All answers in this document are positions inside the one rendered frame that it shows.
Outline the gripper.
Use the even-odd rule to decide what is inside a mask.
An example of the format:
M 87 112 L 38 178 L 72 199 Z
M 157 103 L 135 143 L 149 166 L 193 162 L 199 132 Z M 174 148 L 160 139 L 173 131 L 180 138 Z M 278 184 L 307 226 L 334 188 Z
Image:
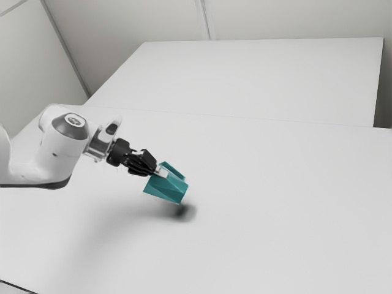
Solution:
M 161 178 L 168 176 L 168 172 L 158 166 L 156 158 L 147 149 L 136 151 L 122 138 L 117 138 L 112 144 L 106 162 L 114 167 L 124 165 L 131 175 L 142 177 L 157 175 Z

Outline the teal faceted mug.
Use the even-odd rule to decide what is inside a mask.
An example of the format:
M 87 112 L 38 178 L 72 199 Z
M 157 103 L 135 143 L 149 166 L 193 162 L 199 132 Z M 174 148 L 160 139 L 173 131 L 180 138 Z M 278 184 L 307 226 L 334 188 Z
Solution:
M 159 173 L 150 176 L 143 192 L 180 204 L 189 187 L 186 177 L 168 162 L 161 162 L 157 167 Z

